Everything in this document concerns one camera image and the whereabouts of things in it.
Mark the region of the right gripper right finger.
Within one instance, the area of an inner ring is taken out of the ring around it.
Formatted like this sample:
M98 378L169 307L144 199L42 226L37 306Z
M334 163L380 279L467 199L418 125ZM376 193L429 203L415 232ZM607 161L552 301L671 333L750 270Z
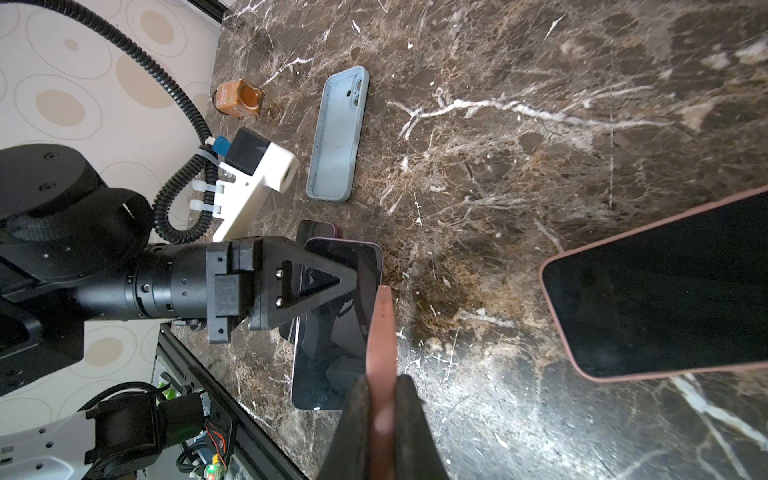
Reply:
M408 375L396 380L394 439L397 480L449 479L415 383Z

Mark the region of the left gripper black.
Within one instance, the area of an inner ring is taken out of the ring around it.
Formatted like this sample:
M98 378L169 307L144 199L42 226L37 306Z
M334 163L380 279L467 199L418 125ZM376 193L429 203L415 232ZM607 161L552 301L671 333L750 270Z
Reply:
M231 342L251 310L253 330L273 330L354 291L357 271L284 237L206 247L206 320L211 344Z

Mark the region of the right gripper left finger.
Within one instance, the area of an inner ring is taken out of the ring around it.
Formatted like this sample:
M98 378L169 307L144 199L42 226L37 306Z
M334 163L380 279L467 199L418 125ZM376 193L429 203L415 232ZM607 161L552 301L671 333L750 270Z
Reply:
M349 391L318 480L368 478L370 450L370 391L361 376Z

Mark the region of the pink cased smartphone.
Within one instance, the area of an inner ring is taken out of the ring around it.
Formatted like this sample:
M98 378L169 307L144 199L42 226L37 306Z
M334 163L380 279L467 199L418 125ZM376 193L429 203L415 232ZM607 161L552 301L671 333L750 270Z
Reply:
M395 386L397 339L389 286L378 287L367 344L366 379L370 394L369 479L395 478Z

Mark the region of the light blue phone case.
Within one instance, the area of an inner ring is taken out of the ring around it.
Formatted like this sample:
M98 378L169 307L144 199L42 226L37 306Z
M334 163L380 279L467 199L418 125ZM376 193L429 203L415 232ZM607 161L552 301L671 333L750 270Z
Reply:
M344 202L350 197L368 87L369 72L362 66L326 80L308 168L309 198Z

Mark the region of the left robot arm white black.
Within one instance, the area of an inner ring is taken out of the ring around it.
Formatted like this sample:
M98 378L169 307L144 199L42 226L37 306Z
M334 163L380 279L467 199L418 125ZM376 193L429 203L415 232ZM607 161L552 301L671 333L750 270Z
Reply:
M76 150L1 153L1 391L80 362L89 321L167 319L223 344L272 330L353 291L357 272L279 237L149 240L138 192L111 188Z

